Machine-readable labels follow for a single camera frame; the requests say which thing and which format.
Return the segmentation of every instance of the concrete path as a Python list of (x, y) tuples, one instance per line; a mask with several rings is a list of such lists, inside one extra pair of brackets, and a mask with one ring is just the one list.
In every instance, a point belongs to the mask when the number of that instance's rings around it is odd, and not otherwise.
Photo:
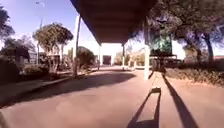
[(0, 128), (224, 127), (223, 88), (116, 68), (27, 93), (1, 109)]
[(0, 86), (0, 108), (8, 104), (8, 102), (14, 102), (18, 95), (24, 95), (26, 92), (31, 92), (32, 90), (44, 88), (46, 86), (53, 86), (56, 84), (63, 83), (64, 81), (70, 80), (72, 77), (66, 77), (53, 81), (46, 80), (33, 80), (25, 81), (19, 83), (12, 83)]

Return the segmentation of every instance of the covered walkway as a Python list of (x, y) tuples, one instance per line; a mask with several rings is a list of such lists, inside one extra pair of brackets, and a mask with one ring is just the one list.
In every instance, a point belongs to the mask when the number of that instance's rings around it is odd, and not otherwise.
[(222, 128), (224, 89), (154, 72), (104, 67), (20, 97), (1, 109), (3, 128)]
[(136, 36), (144, 25), (145, 38), (145, 72), (144, 79), (149, 74), (150, 32), (147, 21), (148, 12), (157, 0), (70, 0), (79, 13), (76, 19), (76, 43), (73, 45), (74, 59), (79, 45), (79, 31), (81, 18), (92, 32), (99, 44), (97, 63), (103, 64), (102, 43), (120, 43), (123, 47), (122, 68), (125, 67), (125, 44)]

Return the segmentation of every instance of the tree trunk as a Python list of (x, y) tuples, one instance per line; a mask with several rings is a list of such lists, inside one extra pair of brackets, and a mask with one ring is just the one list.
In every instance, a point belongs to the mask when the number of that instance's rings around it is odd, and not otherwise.
[(213, 60), (214, 60), (213, 59), (214, 55), (213, 55), (212, 44), (211, 44), (211, 41), (210, 41), (210, 35), (205, 33), (204, 36), (205, 36), (204, 39), (205, 39), (206, 45), (208, 47), (208, 62), (209, 62), (209, 64), (212, 64)]
[(196, 52), (197, 52), (197, 61), (198, 64), (201, 65), (201, 50), (196, 48)]
[(76, 77), (78, 75), (78, 63), (77, 63), (77, 57), (74, 58), (74, 61), (73, 61), (73, 75)]
[(50, 73), (56, 73), (58, 69), (59, 60), (53, 55), (48, 55), (48, 64)]
[(200, 48), (197, 48), (197, 46), (193, 45), (189, 39), (185, 39), (185, 41), (187, 42), (187, 45), (190, 45), (190, 46), (194, 47), (194, 49), (197, 52), (196, 58), (197, 58), (198, 64), (201, 65), (201, 56), (202, 56), (202, 53), (201, 53)]
[(64, 63), (63, 52), (64, 52), (64, 44), (61, 44), (61, 64)]

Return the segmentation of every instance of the bush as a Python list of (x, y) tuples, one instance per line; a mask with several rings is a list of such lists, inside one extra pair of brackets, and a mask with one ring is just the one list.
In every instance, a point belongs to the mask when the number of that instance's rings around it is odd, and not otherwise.
[(23, 71), (31, 79), (40, 78), (49, 73), (49, 69), (43, 65), (27, 65)]
[(19, 68), (15, 61), (0, 56), (0, 84), (14, 82), (19, 79)]
[(84, 64), (80, 67), (81, 70), (88, 70), (90, 67), (87, 64)]
[(132, 60), (137, 62), (137, 65), (143, 66), (145, 63), (145, 54), (133, 55)]
[(77, 53), (77, 59), (78, 59), (78, 67), (81, 69), (83, 66), (87, 65), (88, 67), (90, 65), (93, 65), (95, 56), (92, 51), (89, 49), (79, 46), (78, 47), (78, 53)]
[(166, 69), (166, 75), (177, 79), (189, 79), (217, 86), (224, 86), (224, 72), (205, 69)]
[[(125, 54), (124, 56), (124, 64), (128, 65), (128, 61), (130, 60), (130, 55), (129, 54)], [(122, 52), (118, 52), (115, 56), (115, 65), (122, 65), (122, 61), (123, 61), (123, 53)]]
[(166, 56), (172, 56), (172, 52), (170, 52), (170, 51), (161, 51), (160, 49), (152, 49), (150, 55), (151, 56), (166, 57)]
[(213, 64), (209, 64), (208, 62), (201, 62), (199, 63), (181, 63), (178, 65), (179, 69), (201, 69), (207, 71), (222, 71), (221, 68), (218, 66), (217, 62)]

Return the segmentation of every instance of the lamp post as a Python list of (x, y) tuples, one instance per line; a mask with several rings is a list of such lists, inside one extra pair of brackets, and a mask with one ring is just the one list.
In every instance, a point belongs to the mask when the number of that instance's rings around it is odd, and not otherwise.
[[(37, 5), (42, 5), (43, 9), (45, 7), (43, 1), (37, 1), (36, 4)], [(44, 17), (42, 16), (41, 21), (40, 21), (40, 29), (42, 28), (42, 25), (43, 25), (43, 19), (44, 19)], [(39, 64), (39, 56), (40, 56), (39, 54), (40, 54), (40, 45), (39, 45), (39, 42), (38, 42), (37, 43), (37, 64)]]

